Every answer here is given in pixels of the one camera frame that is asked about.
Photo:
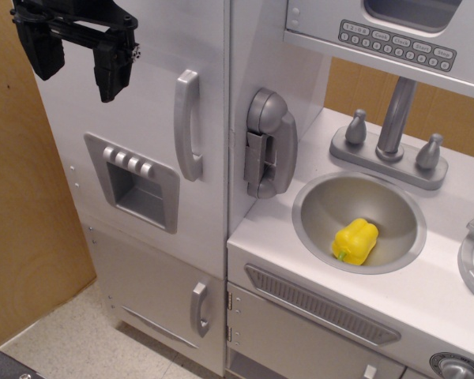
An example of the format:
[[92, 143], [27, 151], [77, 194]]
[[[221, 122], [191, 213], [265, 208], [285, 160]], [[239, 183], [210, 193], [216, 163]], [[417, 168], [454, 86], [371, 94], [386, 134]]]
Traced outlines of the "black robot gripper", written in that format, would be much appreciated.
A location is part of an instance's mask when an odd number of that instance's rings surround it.
[[24, 52], [43, 81], [64, 65], [62, 42], [93, 49], [100, 100], [109, 103], [130, 83], [140, 57], [138, 20], [115, 1], [14, 1], [10, 10]]

